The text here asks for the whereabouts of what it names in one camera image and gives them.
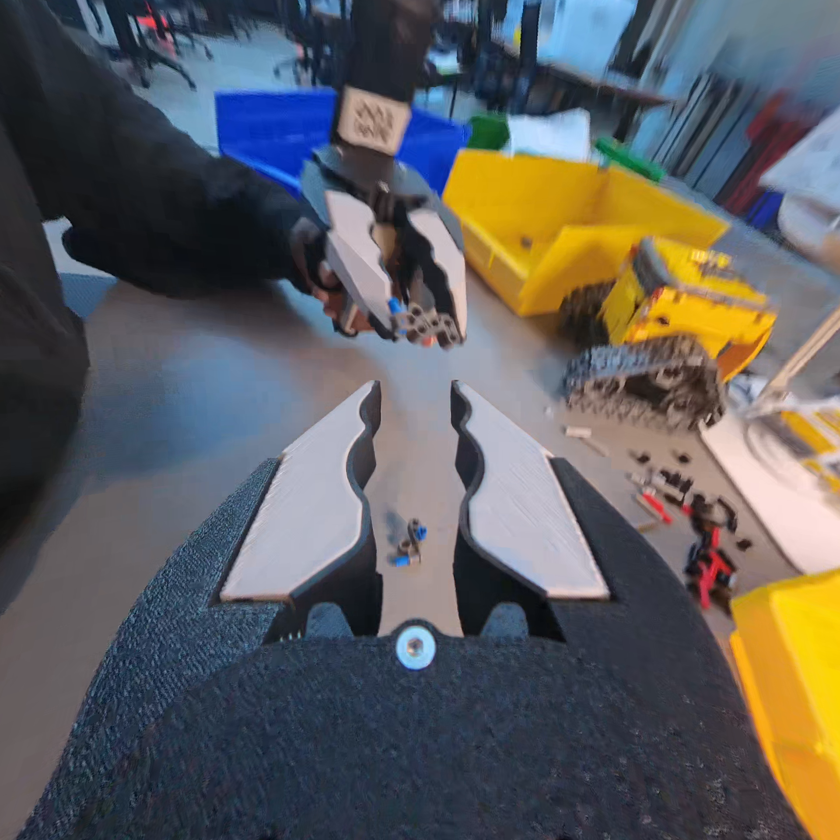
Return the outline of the pile of small connector pins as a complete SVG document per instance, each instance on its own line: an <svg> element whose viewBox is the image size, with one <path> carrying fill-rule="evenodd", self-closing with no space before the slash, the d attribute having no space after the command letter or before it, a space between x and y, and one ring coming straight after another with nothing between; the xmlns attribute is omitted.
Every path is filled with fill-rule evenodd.
<svg viewBox="0 0 840 840"><path fill-rule="evenodd" d="M739 538L739 511L727 498L701 490L685 467L688 454L678 453L680 469L656 465L647 451L630 450L634 470L627 474L634 498L650 518L650 527L683 518L693 535L682 568L687 590L703 610L719 606L728 616L739 581L730 547L750 550L753 541Z"/></svg>

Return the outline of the green storage bin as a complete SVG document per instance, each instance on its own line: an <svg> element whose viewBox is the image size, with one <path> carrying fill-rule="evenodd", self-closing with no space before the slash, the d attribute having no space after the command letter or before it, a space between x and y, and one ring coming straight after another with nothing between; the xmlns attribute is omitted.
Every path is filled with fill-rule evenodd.
<svg viewBox="0 0 840 840"><path fill-rule="evenodd" d="M468 126L467 149L504 153L503 147L509 137L507 115L480 112L469 118ZM601 165L619 165L654 183L660 183L666 177L666 171L661 165L635 155L613 138L601 137L596 140L592 151L600 156Z"/></svg>

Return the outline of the blue storage bin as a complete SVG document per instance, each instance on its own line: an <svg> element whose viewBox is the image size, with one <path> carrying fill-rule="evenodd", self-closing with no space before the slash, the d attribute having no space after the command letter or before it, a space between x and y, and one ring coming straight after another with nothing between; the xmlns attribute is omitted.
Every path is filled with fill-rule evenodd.
<svg viewBox="0 0 840 840"><path fill-rule="evenodd" d="M300 194L303 165L329 141L338 95L325 88L217 91L217 145L232 158ZM443 195L456 155L471 135L467 123L413 110L396 159L414 168Z"/></svg>

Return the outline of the yellow parts bin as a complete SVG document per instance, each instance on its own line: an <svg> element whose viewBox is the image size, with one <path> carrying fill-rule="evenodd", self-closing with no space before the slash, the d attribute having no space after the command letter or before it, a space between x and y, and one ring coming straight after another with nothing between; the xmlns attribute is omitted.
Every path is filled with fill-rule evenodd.
<svg viewBox="0 0 840 840"><path fill-rule="evenodd" d="M522 319L614 279L642 238L709 249L730 228L620 167L485 150L458 153L444 204L461 223L469 266Z"/></svg>
<svg viewBox="0 0 840 840"><path fill-rule="evenodd" d="M815 839L839 838L839 571L731 603L731 651L773 777Z"/></svg>

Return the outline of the shelf of coloured bins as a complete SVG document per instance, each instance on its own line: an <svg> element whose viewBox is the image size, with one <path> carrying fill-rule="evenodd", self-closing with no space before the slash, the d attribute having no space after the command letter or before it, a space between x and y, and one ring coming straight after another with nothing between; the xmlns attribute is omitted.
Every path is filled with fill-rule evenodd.
<svg viewBox="0 0 840 840"><path fill-rule="evenodd" d="M769 191L762 176L822 120L824 110L793 100L792 91L770 95L751 120L748 149L713 199L728 214L747 219Z"/></svg>

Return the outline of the person's left hand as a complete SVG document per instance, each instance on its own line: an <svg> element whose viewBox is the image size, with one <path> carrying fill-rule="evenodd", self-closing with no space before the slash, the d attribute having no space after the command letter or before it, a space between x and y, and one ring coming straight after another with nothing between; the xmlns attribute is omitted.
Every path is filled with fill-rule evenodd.
<svg viewBox="0 0 840 840"><path fill-rule="evenodd" d="M289 233L293 273L290 283L300 293L319 301L335 332L354 339L368 327L356 312L349 327L340 323L345 289L326 260L326 234L311 219L301 217Z"/></svg>

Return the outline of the black office chair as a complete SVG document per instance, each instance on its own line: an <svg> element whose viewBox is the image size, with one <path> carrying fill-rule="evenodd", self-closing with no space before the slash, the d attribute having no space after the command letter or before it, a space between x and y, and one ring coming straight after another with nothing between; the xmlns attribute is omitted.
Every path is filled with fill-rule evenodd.
<svg viewBox="0 0 840 840"><path fill-rule="evenodd" d="M214 54L197 32L194 2L128 1L125 7L138 50L132 59L133 71L142 89L149 90L153 71L163 68L183 79L190 91L197 92L196 82L182 63L183 47L202 53L207 61L213 61Z"/></svg>

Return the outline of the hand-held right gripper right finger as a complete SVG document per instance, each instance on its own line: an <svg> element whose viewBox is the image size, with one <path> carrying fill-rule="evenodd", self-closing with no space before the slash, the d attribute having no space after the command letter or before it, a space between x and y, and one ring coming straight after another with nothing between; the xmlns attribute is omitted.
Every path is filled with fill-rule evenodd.
<svg viewBox="0 0 840 840"><path fill-rule="evenodd" d="M480 635L499 605L512 604L527 634L561 637L555 604L603 604L612 594L558 459L463 381L451 383L450 416L465 491L453 560L463 635Z"/></svg>

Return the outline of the white foam sheet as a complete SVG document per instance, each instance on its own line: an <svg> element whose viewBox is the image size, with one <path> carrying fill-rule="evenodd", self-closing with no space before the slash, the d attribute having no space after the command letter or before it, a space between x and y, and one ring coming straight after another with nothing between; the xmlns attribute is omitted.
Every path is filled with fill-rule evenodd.
<svg viewBox="0 0 840 840"><path fill-rule="evenodd" d="M576 163L592 157L590 113L582 108L546 116L511 115L503 151Z"/></svg>

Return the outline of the grey bent beam assembly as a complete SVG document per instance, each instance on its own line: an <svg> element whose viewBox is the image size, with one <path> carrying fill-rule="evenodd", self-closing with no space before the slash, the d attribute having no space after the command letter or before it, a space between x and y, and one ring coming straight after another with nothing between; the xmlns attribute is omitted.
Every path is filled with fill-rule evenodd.
<svg viewBox="0 0 840 840"><path fill-rule="evenodd" d="M456 320L436 308L424 310L416 303L404 304L395 297L388 301L387 307L393 341L423 346L435 343L443 350L452 349L465 341Z"/></svg>

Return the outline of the person's left forearm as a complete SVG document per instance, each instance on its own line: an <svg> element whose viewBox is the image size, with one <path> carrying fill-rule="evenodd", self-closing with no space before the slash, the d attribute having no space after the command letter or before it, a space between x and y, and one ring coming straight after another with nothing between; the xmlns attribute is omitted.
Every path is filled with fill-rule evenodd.
<svg viewBox="0 0 840 840"><path fill-rule="evenodd" d="M308 292L298 201L208 153L43 2L2 2L2 219L66 218L73 259L173 298L288 280Z"/></svg>

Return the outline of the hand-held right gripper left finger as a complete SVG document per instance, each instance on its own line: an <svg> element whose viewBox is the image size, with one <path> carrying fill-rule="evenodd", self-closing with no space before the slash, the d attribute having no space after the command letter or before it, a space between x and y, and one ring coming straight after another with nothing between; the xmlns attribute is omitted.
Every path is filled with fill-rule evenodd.
<svg viewBox="0 0 840 840"><path fill-rule="evenodd" d="M275 635L302 631L311 609L333 603L355 636L382 621L371 506L382 386L364 383L287 446L220 586L221 603L276 603Z"/></svg>

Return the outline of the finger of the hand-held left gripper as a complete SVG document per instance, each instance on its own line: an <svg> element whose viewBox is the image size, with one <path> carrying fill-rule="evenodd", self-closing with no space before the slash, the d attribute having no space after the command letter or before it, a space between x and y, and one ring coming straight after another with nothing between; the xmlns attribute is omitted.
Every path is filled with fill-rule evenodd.
<svg viewBox="0 0 840 840"><path fill-rule="evenodd" d="M402 332L396 316L403 306L373 237L372 209L346 192L328 190L324 199L329 220L325 259L343 289L333 321L336 330L348 337L356 335L355 320L361 317L384 340L399 341Z"/></svg>
<svg viewBox="0 0 840 840"><path fill-rule="evenodd" d="M463 344L467 338L466 262L459 231L450 231L445 220L430 207L407 215L406 243L416 261L425 288L418 302L434 327L439 343Z"/></svg>

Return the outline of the yellow tracked brick bulldozer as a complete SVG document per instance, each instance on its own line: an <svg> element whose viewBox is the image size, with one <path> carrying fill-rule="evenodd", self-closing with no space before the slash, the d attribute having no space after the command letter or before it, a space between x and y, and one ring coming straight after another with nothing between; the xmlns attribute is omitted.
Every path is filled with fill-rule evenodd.
<svg viewBox="0 0 840 840"><path fill-rule="evenodd" d="M560 317L582 349L560 384L568 409L690 434L721 420L778 312L729 255L645 237L615 279L566 295Z"/></svg>

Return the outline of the yellow printed leaflet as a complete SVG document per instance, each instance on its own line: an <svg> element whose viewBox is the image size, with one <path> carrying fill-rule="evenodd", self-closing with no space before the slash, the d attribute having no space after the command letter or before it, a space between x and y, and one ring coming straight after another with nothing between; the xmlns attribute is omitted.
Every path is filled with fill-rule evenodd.
<svg viewBox="0 0 840 840"><path fill-rule="evenodd" d="M796 401L792 397L755 415L789 449L823 489L839 493L839 397Z"/></svg>

